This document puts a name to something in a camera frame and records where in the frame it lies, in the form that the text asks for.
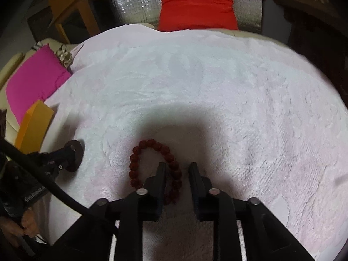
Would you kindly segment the left hand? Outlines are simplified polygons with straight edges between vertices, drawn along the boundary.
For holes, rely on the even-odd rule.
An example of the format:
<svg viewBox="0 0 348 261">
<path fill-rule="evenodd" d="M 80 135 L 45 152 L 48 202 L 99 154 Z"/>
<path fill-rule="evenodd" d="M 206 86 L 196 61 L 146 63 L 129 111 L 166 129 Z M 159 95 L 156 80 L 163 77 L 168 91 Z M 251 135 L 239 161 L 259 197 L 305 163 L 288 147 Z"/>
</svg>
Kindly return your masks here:
<svg viewBox="0 0 348 261">
<path fill-rule="evenodd" d="M 21 219 L 21 225 L 18 225 L 9 218 L 1 217 L 1 230 L 8 242 L 15 247 L 19 246 L 19 237 L 27 235 L 30 238 L 33 238 L 40 232 L 32 208 L 29 208 L 24 212 Z"/>
</svg>

